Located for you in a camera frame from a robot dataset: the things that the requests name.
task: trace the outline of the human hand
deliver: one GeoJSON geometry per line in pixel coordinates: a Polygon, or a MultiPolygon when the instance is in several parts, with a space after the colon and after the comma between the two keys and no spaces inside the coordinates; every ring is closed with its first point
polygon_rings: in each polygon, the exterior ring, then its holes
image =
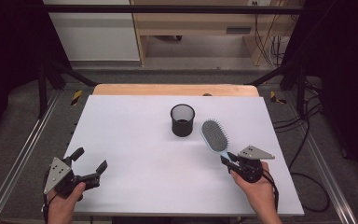
{"type": "MultiPolygon", "coordinates": [[[[261,163],[263,169],[269,172],[269,165],[263,161],[261,163]]],[[[249,183],[235,171],[231,170],[230,173],[235,183],[245,192],[249,204],[262,223],[281,223],[275,210],[273,187],[264,176],[255,183],[249,183]]]]}
{"type": "Polygon", "coordinates": [[[85,183],[79,183],[67,199],[64,199],[60,195],[57,195],[57,192],[52,189],[48,193],[48,201],[51,200],[48,205],[48,223],[72,223],[72,216],[74,215],[75,204],[77,203],[77,200],[81,197],[85,188],[85,183]]]}

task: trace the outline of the white table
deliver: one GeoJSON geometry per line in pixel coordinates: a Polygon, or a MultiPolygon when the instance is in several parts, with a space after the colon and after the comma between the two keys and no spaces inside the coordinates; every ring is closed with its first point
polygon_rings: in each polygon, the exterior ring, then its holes
{"type": "Polygon", "coordinates": [[[101,186],[84,193],[76,213],[93,216],[253,216],[245,194],[218,154],[200,136],[206,119],[217,119],[237,154],[253,145],[275,155],[268,161],[280,192],[281,216],[304,215],[261,97],[91,95],[65,156],[75,175],[88,175],[107,160],[101,186]],[[188,104],[196,111],[193,133],[171,131],[170,111],[188,104]]]}

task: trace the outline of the white cabinet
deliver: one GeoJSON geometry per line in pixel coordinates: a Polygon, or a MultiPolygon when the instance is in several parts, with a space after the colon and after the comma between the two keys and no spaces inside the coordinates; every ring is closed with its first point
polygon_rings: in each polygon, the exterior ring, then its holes
{"type": "MultiPolygon", "coordinates": [[[[44,0],[47,4],[129,5],[128,0],[44,0]]],[[[63,48],[73,61],[140,61],[132,15],[50,13],[63,48]]]]}

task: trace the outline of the hairbrush handle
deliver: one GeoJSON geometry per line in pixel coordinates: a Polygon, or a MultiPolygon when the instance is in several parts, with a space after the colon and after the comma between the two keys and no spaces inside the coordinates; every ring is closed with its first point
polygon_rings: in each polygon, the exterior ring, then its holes
{"type": "Polygon", "coordinates": [[[263,166],[260,160],[247,160],[245,158],[238,158],[240,166],[230,162],[227,158],[220,156],[220,160],[228,168],[228,173],[231,170],[235,171],[246,182],[255,183],[263,176],[263,166]]]}
{"type": "Polygon", "coordinates": [[[230,161],[230,162],[232,162],[232,160],[231,160],[231,158],[228,156],[228,153],[227,153],[227,151],[221,151],[221,152],[219,152],[220,153],[220,157],[224,157],[224,158],[226,158],[228,161],[230,161]]]}

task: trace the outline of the hairbrush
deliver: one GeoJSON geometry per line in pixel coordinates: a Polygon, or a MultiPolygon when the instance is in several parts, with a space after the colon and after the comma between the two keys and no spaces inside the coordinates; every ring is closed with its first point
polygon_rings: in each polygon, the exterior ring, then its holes
{"type": "Polygon", "coordinates": [[[227,135],[219,122],[214,119],[205,120],[200,126],[200,132],[206,145],[211,151],[219,153],[221,156],[231,161],[231,158],[227,154],[227,135]]]}

